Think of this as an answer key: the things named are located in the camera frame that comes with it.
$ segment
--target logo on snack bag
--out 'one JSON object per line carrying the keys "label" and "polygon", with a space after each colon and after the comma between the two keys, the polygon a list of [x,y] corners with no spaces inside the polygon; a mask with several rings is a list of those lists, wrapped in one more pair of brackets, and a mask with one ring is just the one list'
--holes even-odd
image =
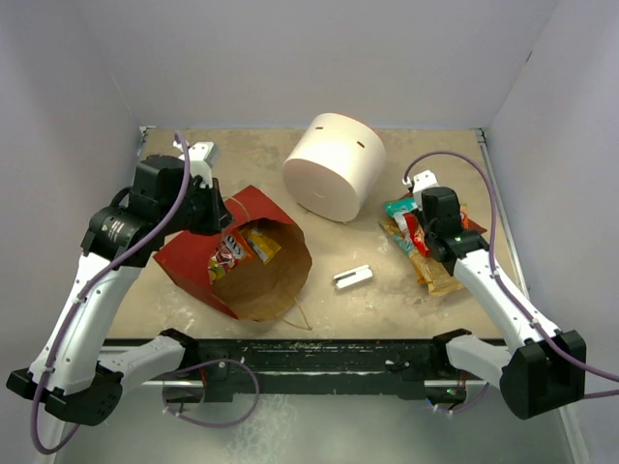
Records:
{"label": "logo on snack bag", "polygon": [[228,247],[228,249],[232,251],[232,256],[234,256],[236,259],[241,259],[245,257],[246,255],[245,250],[243,249],[242,246],[239,245],[239,243],[236,241],[234,237],[232,237],[231,235],[228,235],[227,237],[223,239],[223,242]]}

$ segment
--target beige table surface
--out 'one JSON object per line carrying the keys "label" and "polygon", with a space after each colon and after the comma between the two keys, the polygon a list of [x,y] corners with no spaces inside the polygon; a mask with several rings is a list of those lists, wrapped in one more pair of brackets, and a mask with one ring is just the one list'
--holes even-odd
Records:
{"label": "beige table surface", "polygon": [[[304,230],[313,266],[298,296],[311,332],[281,320],[239,322],[213,310],[176,287],[151,258],[123,301],[109,333],[111,338],[150,338],[175,328],[196,338],[424,338],[465,328],[480,337],[500,336],[467,290],[431,297],[408,257],[378,225],[382,204],[402,196],[400,178],[417,156],[439,149],[462,152],[483,164],[472,130],[378,130],[387,149],[387,163],[368,201],[348,224],[331,222],[297,205],[281,179],[281,165],[303,130],[185,130],[190,143],[214,141],[221,157],[214,175],[224,196],[255,185],[272,198]],[[178,156],[173,130],[150,130],[142,156]],[[419,171],[431,169],[443,186],[453,188],[470,217],[488,228],[489,201],[477,172],[464,161],[437,156],[424,160]],[[497,258],[514,278],[505,235],[497,234]],[[370,264],[374,280],[361,288],[337,294],[332,277]],[[286,320],[303,325],[298,307]]]}

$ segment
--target open red bag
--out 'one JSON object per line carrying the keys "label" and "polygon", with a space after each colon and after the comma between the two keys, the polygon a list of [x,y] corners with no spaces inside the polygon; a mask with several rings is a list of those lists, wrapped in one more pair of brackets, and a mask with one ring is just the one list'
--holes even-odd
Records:
{"label": "open red bag", "polygon": [[208,261],[222,235],[204,237],[190,232],[170,241],[155,254],[155,261],[176,285],[235,319],[266,321],[279,317],[294,305],[310,272],[311,256],[303,231],[254,186],[229,198],[225,206],[235,217],[226,234],[251,223],[281,246],[268,264],[254,256],[211,283]]}

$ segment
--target white cylinder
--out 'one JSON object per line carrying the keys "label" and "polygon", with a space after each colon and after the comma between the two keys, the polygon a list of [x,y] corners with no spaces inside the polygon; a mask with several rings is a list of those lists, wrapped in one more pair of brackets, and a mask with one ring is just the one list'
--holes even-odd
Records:
{"label": "white cylinder", "polygon": [[283,163],[283,182],[301,206],[330,220],[354,219],[385,165],[385,146],[365,124],[335,113],[311,122]]}

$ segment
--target wall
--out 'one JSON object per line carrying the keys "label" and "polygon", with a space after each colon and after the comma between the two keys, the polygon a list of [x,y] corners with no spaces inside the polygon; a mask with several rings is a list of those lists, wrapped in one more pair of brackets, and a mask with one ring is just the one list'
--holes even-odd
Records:
{"label": "wall", "polygon": [[[619,3],[564,0],[492,122],[490,158],[533,301],[619,372]],[[613,384],[587,377],[587,390]],[[577,405],[595,462],[619,462],[619,399]]]}
{"label": "wall", "polygon": [[[131,173],[137,126],[102,62],[70,1],[0,2],[3,379],[43,347],[89,217]],[[3,462],[34,455],[29,406],[0,389]]]}
{"label": "wall", "polygon": [[485,127],[557,0],[75,0],[141,125]]}

